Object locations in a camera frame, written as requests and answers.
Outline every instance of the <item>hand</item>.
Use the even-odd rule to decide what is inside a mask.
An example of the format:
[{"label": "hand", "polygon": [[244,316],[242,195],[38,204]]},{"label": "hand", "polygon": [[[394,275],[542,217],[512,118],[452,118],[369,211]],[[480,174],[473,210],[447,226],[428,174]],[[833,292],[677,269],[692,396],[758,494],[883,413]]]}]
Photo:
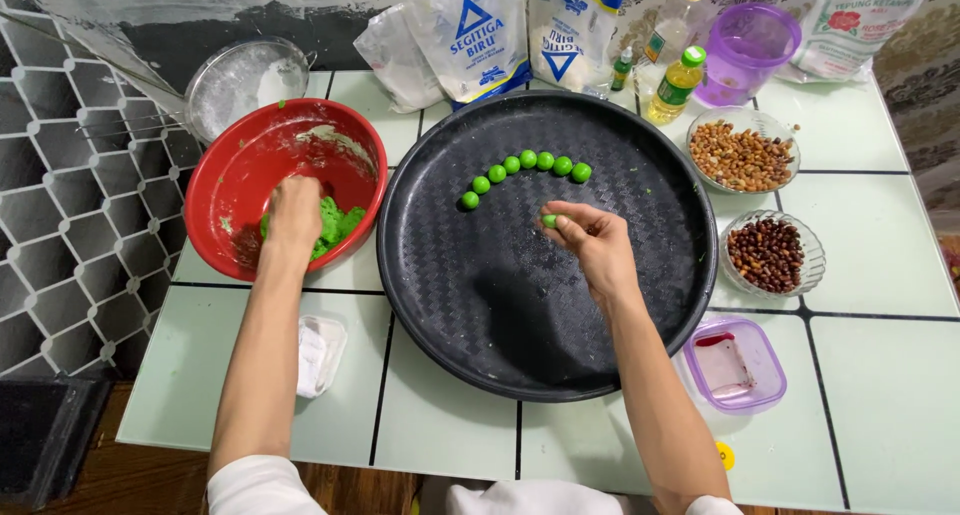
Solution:
[{"label": "hand", "polygon": [[320,218],[320,193],[316,177],[284,177],[270,193],[267,243],[309,261],[324,225]]},{"label": "hand", "polygon": [[557,228],[544,227],[546,235],[580,260],[590,296],[607,313],[615,297],[640,294],[634,250],[627,221],[586,203],[547,202],[542,215],[557,216]]}]

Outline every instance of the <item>white tiled table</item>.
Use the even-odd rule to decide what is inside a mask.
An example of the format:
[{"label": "white tiled table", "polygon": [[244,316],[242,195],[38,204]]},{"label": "white tiled table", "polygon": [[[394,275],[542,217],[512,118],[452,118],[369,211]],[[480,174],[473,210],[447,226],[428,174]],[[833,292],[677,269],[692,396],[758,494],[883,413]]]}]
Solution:
[{"label": "white tiled table", "polygon": [[[308,96],[366,116],[390,166],[450,113],[447,104],[391,113],[369,72],[315,73]],[[629,93],[612,100],[637,110]],[[780,404],[762,414],[704,411],[716,439],[734,451],[733,498],[800,509],[960,511],[960,310],[880,92],[873,82],[773,80],[756,103],[801,125],[800,175],[781,194],[711,192],[717,230],[744,212],[781,208],[817,233],[828,263],[803,299],[761,300],[718,275],[707,316],[735,313],[762,325],[788,381]],[[691,106],[662,129],[679,145],[702,111]],[[210,448],[248,293],[187,244],[120,441]],[[349,343],[330,390],[297,401],[295,460],[650,492],[619,393],[520,403],[444,372],[395,322],[374,239],[337,267],[307,275],[300,311],[340,319]]]}]

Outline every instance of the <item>purple container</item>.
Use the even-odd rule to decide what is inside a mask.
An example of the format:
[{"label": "purple container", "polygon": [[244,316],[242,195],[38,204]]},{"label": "purple container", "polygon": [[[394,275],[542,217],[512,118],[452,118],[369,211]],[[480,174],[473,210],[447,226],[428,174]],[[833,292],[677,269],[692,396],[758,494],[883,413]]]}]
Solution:
[{"label": "purple container", "polygon": [[683,357],[697,390],[725,414],[768,411],[786,393],[784,369],[766,333],[746,318],[702,321],[683,345]]},{"label": "purple container", "polygon": [[731,6],[710,28],[706,82],[693,95],[708,107],[746,104],[793,57],[800,41],[800,25],[786,11],[765,3]]}]

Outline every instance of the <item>glass bowl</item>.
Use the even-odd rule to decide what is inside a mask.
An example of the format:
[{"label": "glass bowl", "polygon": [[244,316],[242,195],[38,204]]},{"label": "glass bowl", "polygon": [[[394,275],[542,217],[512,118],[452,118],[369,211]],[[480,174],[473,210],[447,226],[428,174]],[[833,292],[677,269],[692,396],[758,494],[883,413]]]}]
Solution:
[{"label": "glass bowl", "polygon": [[[782,183],[780,186],[771,189],[751,192],[736,190],[725,186],[715,181],[712,177],[708,177],[707,174],[704,174],[704,171],[700,169],[697,162],[693,160],[693,153],[690,153],[690,141],[693,139],[693,133],[697,130],[698,126],[714,123],[720,119],[723,119],[727,123],[732,123],[734,133],[742,133],[749,128],[752,131],[760,131],[760,134],[768,139],[779,138],[782,142],[793,141],[793,146],[790,148],[790,153],[793,155],[793,162],[787,164],[786,168],[790,171],[790,177],[787,178],[786,183]],[[715,189],[735,194],[767,194],[785,188],[797,177],[797,170],[800,170],[800,145],[797,143],[797,139],[794,138],[793,133],[793,128],[786,127],[761,111],[743,106],[718,106],[700,114],[693,120],[693,123],[690,124],[690,128],[686,131],[686,153],[690,156],[690,161],[693,162],[693,167],[697,169],[697,175],[700,176],[700,179]]]},{"label": "glass bowl", "polygon": [[[740,275],[740,272],[730,258],[730,245],[728,240],[730,239],[731,232],[740,230],[747,223],[756,223],[757,221],[765,219],[773,219],[774,222],[786,221],[787,224],[797,227],[797,232],[799,233],[799,246],[803,252],[803,264],[799,268],[799,284],[787,293],[775,294],[754,286],[744,275]],[[799,219],[786,213],[781,213],[780,211],[759,209],[757,211],[744,213],[736,219],[733,219],[733,222],[726,226],[721,234],[720,241],[721,270],[737,288],[761,298],[792,298],[806,294],[820,283],[820,280],[824,277],[824,273],[827,271],[827,257],[824,254],[823,245],[821,245],[820,240],[817,239],[817,235]]]}]

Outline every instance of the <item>plastic bag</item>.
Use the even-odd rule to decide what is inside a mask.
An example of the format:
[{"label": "plastic bag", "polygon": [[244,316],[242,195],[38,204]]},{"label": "plastic bag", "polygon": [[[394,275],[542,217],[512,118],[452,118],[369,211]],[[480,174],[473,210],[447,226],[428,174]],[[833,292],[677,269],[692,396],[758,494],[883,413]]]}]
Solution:
[{"label": "plastic bag", "polygon": [[390,110],[408,114],[444,100],[444,92],[424,53],[393,5],[369,19],[353,46],[393,97]]},{"label": "plastic bag", "polygon": [[803,19],[803,40],[776,76],[791,82],[864,82],[874,54],[924,0],[817,0]]},{"label": "plastic bag", "polygon": [[403,17],[454,109],[533,78],[523,0],[409,0]]},{"label": "plastic bag", "polygon": [[606,96],[607,46],[623,0],[530,0],[534,76],[570,92]]}]

